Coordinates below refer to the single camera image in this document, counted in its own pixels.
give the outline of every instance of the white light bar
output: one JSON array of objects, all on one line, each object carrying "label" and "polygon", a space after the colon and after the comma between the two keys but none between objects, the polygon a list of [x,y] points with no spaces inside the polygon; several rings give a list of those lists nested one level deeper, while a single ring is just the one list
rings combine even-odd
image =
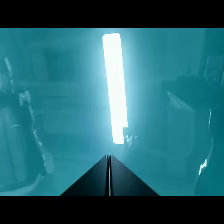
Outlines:
[{"label": "white light bar", "polygon": [[113,142],[124,144],[123,128],[128,127],[128,120],[120,34],[105,34],[103,48]]}]

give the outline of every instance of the white highlight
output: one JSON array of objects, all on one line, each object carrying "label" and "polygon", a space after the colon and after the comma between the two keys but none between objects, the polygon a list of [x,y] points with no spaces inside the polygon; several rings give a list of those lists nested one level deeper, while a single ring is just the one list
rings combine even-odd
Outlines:
[{"label": "white highlight", "polygon": [[120,34],[105,34],[103,48],[113,142],[124,144],[123,128],[128,127],[128,120]]}]

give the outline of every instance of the dark shape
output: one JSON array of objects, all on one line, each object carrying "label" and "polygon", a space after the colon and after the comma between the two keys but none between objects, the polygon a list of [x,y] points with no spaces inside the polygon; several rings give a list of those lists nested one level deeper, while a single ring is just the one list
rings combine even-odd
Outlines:
[{"label": "dark shape", "polygon": [[61,196],[158,196],[114,156],[105,156]]}]

